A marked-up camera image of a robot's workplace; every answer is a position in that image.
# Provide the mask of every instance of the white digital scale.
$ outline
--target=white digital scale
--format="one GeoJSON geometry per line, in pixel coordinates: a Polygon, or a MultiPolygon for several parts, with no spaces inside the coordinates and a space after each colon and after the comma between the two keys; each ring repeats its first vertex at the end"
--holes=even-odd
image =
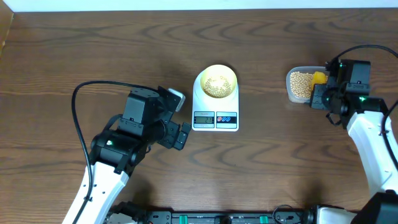
{"type": "Polygon", "coordinates": [[[235,73],[224,65],[202,71],[193,84],[192,129],[196,131],[237,131],[239,129],[239,87],[235,73]],[[222,76],[231,86],[230,94],[214,98],[203,88],[209,78],[222,76]]]}

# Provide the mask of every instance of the yellow bowl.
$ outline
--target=yellow bowl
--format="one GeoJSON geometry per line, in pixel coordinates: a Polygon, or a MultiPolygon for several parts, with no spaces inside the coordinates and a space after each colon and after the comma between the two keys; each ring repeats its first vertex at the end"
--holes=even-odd
{"type": "Polygon", "coordinates": [[[234,71],[225,65],[212,65],[206,68],[200,78],[201,89],[213,98],[229,96],[235,90],[237,83],[234,71]],[[214,89],[217,93],[209,92],[209,88],[214,89]]]}

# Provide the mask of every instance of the kitchen scale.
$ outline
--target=kitchen scale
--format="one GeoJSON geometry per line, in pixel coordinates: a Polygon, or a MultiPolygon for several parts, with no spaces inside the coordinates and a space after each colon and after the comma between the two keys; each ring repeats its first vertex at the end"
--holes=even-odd
{"type": "Polygon", "coordinates": [[[237,131],[239,87],[235,73],[224,65],[202,71],[193,84],[192,129],[237,131]]]}

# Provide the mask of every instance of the plastic container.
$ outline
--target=plastic container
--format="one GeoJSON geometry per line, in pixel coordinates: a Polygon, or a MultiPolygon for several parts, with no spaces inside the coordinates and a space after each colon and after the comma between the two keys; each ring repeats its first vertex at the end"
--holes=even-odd
{"type": "Polygon", "coordinates": [[[326,71],[326,68],[321,66],[304,66],[304,67],[295,67],[291,69],[291,71],[286,76],[286,89],[287,89],[287,94],[289,96],[289,100],[294,103],[309,103],[310,98],[299,97],[293,94],[292,86],[290,86],[290,75],[293,72],[309,73],[309,74],[314,74],[315,72],[323,72],[325,75],[329,76],[329,72],[326,71]]]}

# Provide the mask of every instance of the wood grain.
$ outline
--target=wood grain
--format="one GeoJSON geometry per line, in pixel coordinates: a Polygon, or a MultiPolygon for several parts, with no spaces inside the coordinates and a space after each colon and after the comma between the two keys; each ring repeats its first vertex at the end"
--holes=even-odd
{"type": "MultiPolygon", "coordinates": [[[[77,84],[105,79],[180,90],[187,102],[174,120],[190,122],[193,81],[214,63],[238,72],[240,130],[192,132],[180,152],[154,147],[116,203],[360,209],[369,193],[355,145],[324,111],[291,103],[285,76],[357,44],[397,50],[397,15],[396,9],[17,14],[0,61],[0,223],[60,223],[67,213],[85,166],[70,112],[77,84]]],[[[360,49],[346,57],[372,61],[372,95],[389,105],[397,98],[392,56],[360,49]]],[[[123,111],[128,91],[81,90],[77,113],[87,142],[123,111]]]]}

